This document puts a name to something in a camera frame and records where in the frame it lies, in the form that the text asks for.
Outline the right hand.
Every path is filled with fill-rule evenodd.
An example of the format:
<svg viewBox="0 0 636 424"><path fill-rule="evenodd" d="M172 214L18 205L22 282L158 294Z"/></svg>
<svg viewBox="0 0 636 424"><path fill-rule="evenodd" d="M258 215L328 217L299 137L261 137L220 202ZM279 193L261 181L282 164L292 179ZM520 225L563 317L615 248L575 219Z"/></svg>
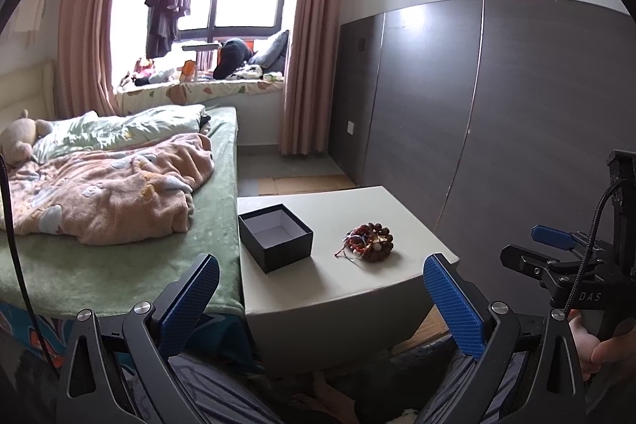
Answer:
<svg viewBox="0 0 636 424"><path fill-rule="evenodd" d="M568 323L584 381L607 365L618 365L626 371L635 369L635 328L624 335L601 341L588 332L578 310L570 312Z"/></svg>

